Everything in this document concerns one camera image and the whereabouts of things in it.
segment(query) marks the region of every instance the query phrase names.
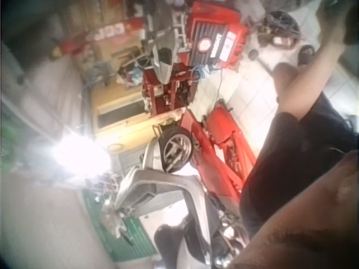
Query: logo label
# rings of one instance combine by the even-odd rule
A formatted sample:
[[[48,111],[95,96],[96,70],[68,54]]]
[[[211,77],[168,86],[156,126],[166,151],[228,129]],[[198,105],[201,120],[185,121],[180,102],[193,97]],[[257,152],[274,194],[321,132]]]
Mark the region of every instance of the logo label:
[[[219,43],[221,40],[222,40],[222,35],[217,34],[217,36],[215,37],[215,42],[214,42],[213,49],[211,52],[211,56],[210,56],[211,58],[214,58],[217,55],[217,50],[218,50]]]

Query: wall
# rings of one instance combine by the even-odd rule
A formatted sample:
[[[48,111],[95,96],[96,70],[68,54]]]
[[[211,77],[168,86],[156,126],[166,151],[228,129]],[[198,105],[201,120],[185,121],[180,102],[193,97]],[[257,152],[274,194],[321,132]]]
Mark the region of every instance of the wall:
[[[110,269],[74,191],[1,178],[1,256],[11,268]]]

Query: motorcycle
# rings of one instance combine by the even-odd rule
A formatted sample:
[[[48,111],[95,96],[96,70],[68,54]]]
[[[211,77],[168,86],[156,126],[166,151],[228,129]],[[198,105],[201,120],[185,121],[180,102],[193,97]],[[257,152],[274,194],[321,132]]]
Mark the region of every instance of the motorcycle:
[[[180,175],[195,151],[191,134],[181,128],[165,130],[147,146],[142,168],[121,181],[116,199],[106,205],[112,212],[113,234],[126,233],[122,219],[147,207],[163,193],[181,192],[188,215],[176,226],[160,226],[154,235],[166,269],[226,268],[246,245],[240,217],[209,193],[198,175]]]

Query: hand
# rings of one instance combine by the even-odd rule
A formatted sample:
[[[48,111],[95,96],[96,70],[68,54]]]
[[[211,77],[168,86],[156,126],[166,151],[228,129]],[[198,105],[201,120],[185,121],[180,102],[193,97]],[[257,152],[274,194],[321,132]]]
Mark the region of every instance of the hand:
[[[321,28],[322,44],[336,45],[345,50],[347,15],[355,0],[322,0],[316,16]]]

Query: person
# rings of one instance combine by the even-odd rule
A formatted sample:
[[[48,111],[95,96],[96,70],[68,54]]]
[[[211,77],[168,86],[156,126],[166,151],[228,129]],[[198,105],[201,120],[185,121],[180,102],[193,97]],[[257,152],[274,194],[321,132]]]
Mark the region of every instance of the person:
[[[232,269],[359,268],[358,134],[322,93],[358,4],[335,5],[317,11],[321,47],[301,49],[305,68],[273,72],[278,111],[240,202],[251,241]]]

